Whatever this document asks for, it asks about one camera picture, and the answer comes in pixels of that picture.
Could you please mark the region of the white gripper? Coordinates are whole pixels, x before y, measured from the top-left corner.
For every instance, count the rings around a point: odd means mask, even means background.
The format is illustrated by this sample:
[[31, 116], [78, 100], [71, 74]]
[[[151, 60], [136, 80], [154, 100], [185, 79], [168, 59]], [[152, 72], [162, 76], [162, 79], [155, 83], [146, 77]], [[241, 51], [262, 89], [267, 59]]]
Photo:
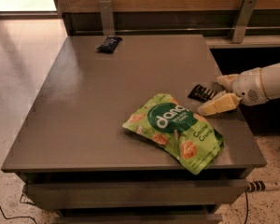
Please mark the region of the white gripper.
[[198, 107], [202, 116], [211, 116], [231, 111], [237, 108], [240, 101], [243, 105], [262, 105], [269, 101], [261, 84], [261, 69], [254, 68], [241, 74], [231, 74], [217, 77], [217, 83], [227, 91], [221, 91], [213, 99]]

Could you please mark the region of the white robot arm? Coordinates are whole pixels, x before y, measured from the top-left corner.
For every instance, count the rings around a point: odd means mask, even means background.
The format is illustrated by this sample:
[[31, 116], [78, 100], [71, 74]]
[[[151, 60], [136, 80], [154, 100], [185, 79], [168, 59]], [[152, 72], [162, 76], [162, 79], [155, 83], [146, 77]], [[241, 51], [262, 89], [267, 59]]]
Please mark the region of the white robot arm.
[[262, 105], [280, 98], [280, 63], [257, 67], [242, 72], [217, 77], [224, 87], [213, 99], [198, 108], [202, 116], [211, 116], [236, 109], [239, 104]]

